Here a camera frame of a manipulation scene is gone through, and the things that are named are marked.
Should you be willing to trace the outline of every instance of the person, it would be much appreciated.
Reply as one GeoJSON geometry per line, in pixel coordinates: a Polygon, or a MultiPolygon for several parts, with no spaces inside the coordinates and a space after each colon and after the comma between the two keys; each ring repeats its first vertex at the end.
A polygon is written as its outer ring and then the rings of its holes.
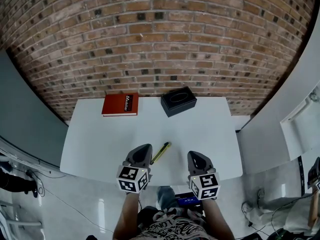
{"type": "Polygon", "coordinates": [[[257,207],[248,201],[242,204],[245,217],[258,227],[271,226],[275,230],[283,228],[291,233],[303,233],[314,236],[320,229],[319,191],[312,187],[312,194],[301,197],[281,197],[265,202],[265,191],[259,189],[257,193],[257,207]]]}
{"type": "Polygon", "coordinates": [[[0,188],[10,192],[32,191],[35,198],[38,197],[38,188],[35,180],[27,180],[18,176],[5,173],[0,168],[0,188]]]}
{"type": "Polygon", "coordinates": [[[204,217],[197,211],[179,207],[169,186],[158,188],[157,199],[161,210],[147,206],[138,213],[139,194],[128,193],[113,239],[235,239],[215,200],[202,200],[204,217]]]}

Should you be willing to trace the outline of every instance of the brick wall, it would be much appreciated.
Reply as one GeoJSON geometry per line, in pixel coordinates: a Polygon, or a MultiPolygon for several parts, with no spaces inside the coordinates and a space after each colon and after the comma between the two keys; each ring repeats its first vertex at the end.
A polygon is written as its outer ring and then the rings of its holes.
{"type": "Polygon", "coordinates": [[[1,46],[65,120],[77,99],[189,86],[250,115],[296,54],[315,0],[1,0],[1,46]]]}

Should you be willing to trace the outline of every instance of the t-shirt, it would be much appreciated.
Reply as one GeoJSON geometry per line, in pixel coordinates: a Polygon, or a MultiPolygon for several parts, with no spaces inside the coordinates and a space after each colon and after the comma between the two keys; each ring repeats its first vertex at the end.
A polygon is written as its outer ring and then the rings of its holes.
{"type": "Polygon", "coordinates": [[[292,233],[298,234],[304,232],[305,236],[314,236],[320,230],[320,219],[315,222],[313,228],[309,228],[308,221],[312,196],[305,194],[303,197],[306,198],[299,199],[292,206],[283,228],[292,233]]]}
{"type": "Polygon", "coordinates": [[[205,218],[184,208],[161,210],[153,216],[154,223],[144,228],[132,240],[215,240],[207,234],[205,218]]]}

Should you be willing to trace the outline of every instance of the white floor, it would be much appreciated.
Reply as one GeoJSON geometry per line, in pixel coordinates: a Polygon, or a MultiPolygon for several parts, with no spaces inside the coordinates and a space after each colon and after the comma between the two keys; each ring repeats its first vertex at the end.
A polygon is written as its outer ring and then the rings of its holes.
{"type": "MultiPolygon", "coordinates": [[[[13,172],[24,177],[22,172],[16,170],[13,172]]],[[[27,233],[31,236],[30,239],[34,240],[85,240],[88,235],[94,235],[98,240],[112,239],[112,231],[125,199],[125,193],[119,191],[116,185],[70,175],[55,179],[46,178],[40,174],[38,176],[47,189],[44,197],[34,198],[32,193],[25,195],[23,192],[10,193],[0,189],[0,200],[20,204],[29,215],[26,216],[25,212],[19,211],[18,218],[42,222],[43,229],[25,227],[21,230],[21,234],[27,233]]],[[[265,188],[267,200],[300,196],[298,161],[295,160],[259,174],[244,175],[221,182],[217,203],[235,238],[245,237],[255,231],[248,227],[248,221],[241,211],[241,204],[246,200],[255,202],[255,196],[260,187],[265,188]]],[[[156,187],[148,187],[142,192],[140,195],[142,207],[155,205],[156,189],[156,187]]],[[[186,185],[174,186],[173,189],[176,193],[189,191],[186,185]]],[[[271,227],[266,227],[263,231],[268,235],[273,232],[271,227]]],[[[263,239],[267,238],[263,233],[260,235],[263,239]]]]}

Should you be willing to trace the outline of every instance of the white table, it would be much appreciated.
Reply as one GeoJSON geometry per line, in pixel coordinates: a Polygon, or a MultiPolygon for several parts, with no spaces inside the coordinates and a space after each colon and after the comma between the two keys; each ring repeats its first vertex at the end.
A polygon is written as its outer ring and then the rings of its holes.
{"type": "Polygon", "coordinates": [[[138,116],[103,117],[103,103],[103,98],[78,100],[63,147],[62,172],[116,183],[118,166],[129,151],[150,143],[155,155],[165,142],[171,142],[151,165],[149,186],[186,184],[189,151],[209,157],[220,180],[242,175],[237,136],[225,98],[197,97],[194,108],[170,118],[159,97],[140,97],[138,116]]]}

